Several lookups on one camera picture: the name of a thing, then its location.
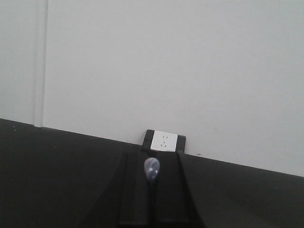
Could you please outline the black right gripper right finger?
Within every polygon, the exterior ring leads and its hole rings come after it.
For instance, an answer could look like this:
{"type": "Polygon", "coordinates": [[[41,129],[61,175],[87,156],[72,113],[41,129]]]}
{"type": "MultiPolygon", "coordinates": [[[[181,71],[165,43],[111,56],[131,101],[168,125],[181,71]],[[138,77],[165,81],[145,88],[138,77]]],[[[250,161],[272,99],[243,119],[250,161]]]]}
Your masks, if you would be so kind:
{"type": "Polygon", "coordinates": [[[177,153],[160,152],[160,174],[153,206],[155,228],[204,228],[184,179],[177,153]]]}

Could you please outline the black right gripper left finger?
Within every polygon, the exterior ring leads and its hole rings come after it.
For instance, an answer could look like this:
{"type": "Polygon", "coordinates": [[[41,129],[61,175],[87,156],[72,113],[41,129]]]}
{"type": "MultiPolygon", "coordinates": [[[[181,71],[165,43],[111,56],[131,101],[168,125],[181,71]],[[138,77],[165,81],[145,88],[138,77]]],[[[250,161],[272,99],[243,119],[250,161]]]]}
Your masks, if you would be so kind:
{"type": "Polygon", "coordinates": [[[98,201],[97,228],[149,227],[148,184],[143,171],[145,158],[141,152],[124,154],[118,173],[98,201]]]}

